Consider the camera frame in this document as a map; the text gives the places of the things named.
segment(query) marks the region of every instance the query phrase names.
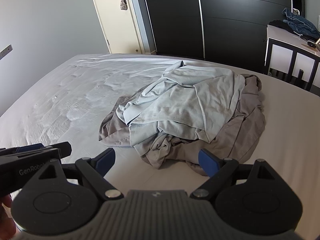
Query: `sliding wardrobe door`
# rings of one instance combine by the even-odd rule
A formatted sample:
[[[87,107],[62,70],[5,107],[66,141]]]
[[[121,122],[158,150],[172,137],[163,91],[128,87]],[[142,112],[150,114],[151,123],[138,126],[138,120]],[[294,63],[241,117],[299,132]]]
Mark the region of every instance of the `sliding wardrobe door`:
[[[203,58],[199,0],[146,0],[157,54]]]
[[[267,24],[291,0],[201,0],[206,60],[262,72]]]

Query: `jeans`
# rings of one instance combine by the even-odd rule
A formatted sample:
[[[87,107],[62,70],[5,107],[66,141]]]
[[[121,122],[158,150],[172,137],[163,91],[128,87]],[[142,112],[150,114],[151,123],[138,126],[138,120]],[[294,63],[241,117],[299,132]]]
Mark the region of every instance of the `jeans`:
[[[316,39],[320,38],[320,33],[312,22],[300,15],[294,15],[292,12],[288,11],[287,8],[282,11],[282,14],[287,17],[287,20],[283,20],[283,22],[287,23],[296,33],[308,35]]]

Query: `wall socket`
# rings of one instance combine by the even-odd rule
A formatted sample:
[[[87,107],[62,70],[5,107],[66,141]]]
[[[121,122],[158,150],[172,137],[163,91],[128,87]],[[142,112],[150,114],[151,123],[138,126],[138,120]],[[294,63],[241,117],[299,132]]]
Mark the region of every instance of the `wall socket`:
[[[3,51],[0,52],[0,59],[2,59],[5,55],[7,55],[12,50],[11,44],[6,47]]]

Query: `ribbed surface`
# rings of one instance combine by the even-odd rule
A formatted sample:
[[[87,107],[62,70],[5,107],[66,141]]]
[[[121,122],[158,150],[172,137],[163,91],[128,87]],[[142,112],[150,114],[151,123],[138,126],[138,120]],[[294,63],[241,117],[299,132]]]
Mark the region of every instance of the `ribbed surface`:
[[[106,202],[89,224],[72,233],[49,238],[23,232],[15,239],[301,240],[293,232],[247,235],[226,225],[208,201],[190,199],[183,190],[156,192],[134,190],[122,200]]]

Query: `hand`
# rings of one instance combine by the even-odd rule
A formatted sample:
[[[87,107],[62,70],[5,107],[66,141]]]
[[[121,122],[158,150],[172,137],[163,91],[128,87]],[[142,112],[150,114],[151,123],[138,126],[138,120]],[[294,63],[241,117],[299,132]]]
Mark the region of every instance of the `hand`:
[[[12,218],[9,218],[5,212],[2,203],[11,208],[12,199],[10,195],[0,198],[0,239],[11,239],[16,233],[16,224]]]

